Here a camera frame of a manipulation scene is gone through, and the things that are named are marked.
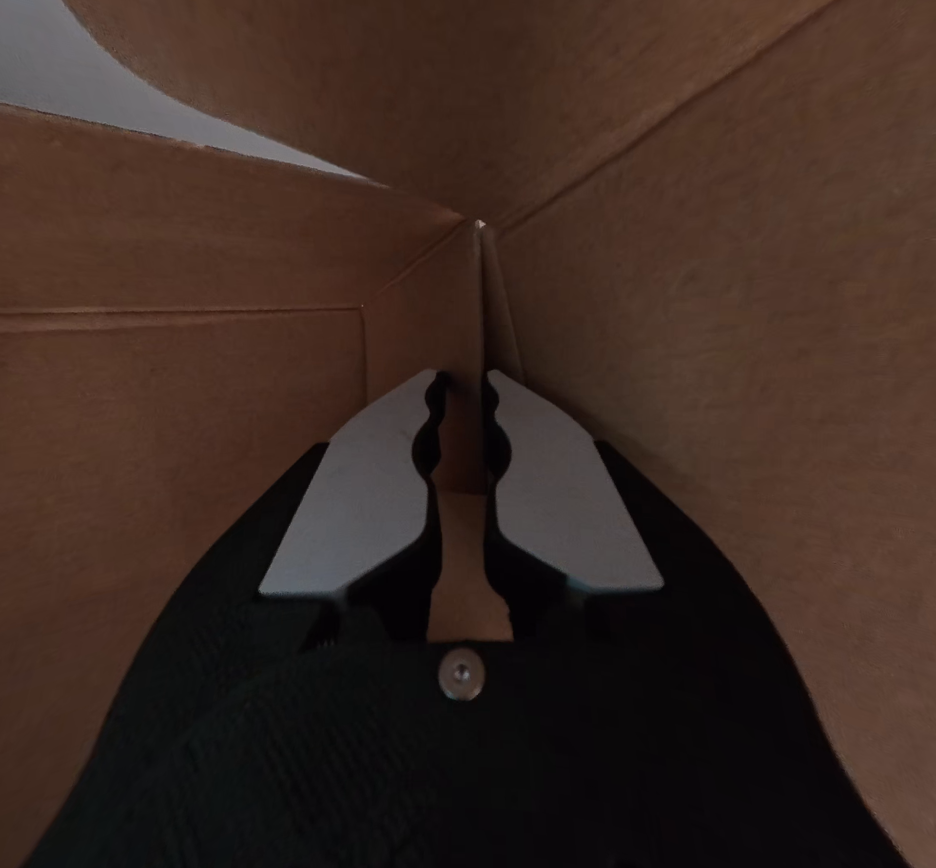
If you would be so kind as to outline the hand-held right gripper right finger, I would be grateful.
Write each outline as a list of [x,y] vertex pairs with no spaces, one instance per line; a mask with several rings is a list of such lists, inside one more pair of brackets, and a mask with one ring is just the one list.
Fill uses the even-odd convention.
[[658,593],[664,580],[586,429],[499,370],[483,382],[487,582],[514,640],[596,597]]

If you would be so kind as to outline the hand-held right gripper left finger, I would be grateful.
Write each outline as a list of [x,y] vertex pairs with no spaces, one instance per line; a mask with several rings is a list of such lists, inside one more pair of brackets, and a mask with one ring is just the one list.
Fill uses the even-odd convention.
[[450,377],[424,370],[352,417],[328,443],[260,596],[367,609],[392,640],[426,640],[442,571],[432,474]]

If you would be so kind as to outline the white cardboard mailer box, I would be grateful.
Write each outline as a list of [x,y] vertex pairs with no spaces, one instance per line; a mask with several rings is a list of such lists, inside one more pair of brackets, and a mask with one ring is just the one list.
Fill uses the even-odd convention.
[[[2,106],[2,866],[934,866],[934,0],[61,0],[356,178]],[[426,640],[259,594],[450,377]],[[514,640],[483,382],[663,574]]]

